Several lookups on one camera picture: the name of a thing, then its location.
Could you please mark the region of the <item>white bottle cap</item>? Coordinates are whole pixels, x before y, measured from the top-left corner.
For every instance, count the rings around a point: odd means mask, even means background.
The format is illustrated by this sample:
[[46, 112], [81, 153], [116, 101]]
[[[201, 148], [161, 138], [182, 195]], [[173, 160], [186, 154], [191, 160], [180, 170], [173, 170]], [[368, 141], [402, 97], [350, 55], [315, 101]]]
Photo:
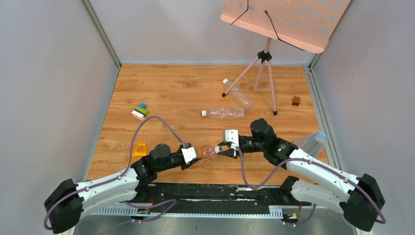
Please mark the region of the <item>white bottle cap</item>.
[[215, 146], [214, 150], [216, 154], [219, 154], [220, 152], [222, 152], [222, 146]]

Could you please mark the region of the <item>orange label plastic bottle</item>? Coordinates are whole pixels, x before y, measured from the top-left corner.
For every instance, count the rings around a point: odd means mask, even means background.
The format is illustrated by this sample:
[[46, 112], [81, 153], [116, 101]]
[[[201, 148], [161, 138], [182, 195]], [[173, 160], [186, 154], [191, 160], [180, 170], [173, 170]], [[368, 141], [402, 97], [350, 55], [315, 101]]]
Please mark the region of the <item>orange label plastic bottle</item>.
[[204, 145], [198, 149], [198, 161], [190, 168], [200, 167], [202, 164], [207, 163], [218, 157], [216, 147], [213, 145]]

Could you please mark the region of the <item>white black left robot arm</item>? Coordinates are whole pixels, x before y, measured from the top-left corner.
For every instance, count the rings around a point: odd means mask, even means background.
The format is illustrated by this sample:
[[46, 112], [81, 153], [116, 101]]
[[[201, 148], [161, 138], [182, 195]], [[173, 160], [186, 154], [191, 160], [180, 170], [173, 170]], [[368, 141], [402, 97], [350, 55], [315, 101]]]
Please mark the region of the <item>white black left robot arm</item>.
[[199, 160], [198, 151], [189, 143], [180, 145], [176, 152], [158, 144], [123, 171], [87, 182], [64, 180], [44, 202], [44, 227], [59, 234], [104, 207], [132, 199], [145, 202], [150, 196], [147, 186], [156, 180], [158, 172], [176, 167], [185, 170]]

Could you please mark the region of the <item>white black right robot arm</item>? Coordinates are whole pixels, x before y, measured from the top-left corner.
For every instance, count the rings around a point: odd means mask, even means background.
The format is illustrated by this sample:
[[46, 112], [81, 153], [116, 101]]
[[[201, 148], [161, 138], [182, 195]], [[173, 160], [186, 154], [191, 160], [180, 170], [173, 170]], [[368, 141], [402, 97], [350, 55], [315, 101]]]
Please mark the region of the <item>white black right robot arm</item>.
[[368, 174], [357, 176], [325, 164], [292, 142], [278, 137], [263, 118], [250, 124], [251, 136], [237, 130], [225, 130], [224, 139], [215, 147], [218, 155], [244, 160], [246, 153], [263, 153], [276, 169], [299, 173], [314, 181], [307, 183], [288, 176], [280, 185], [279, 197], [285, 204], [309, 202], [343, 215], [359, 230], [370, 232], [375, 223], [386, 223], [381, 209], [384, 196], [375, 178]]

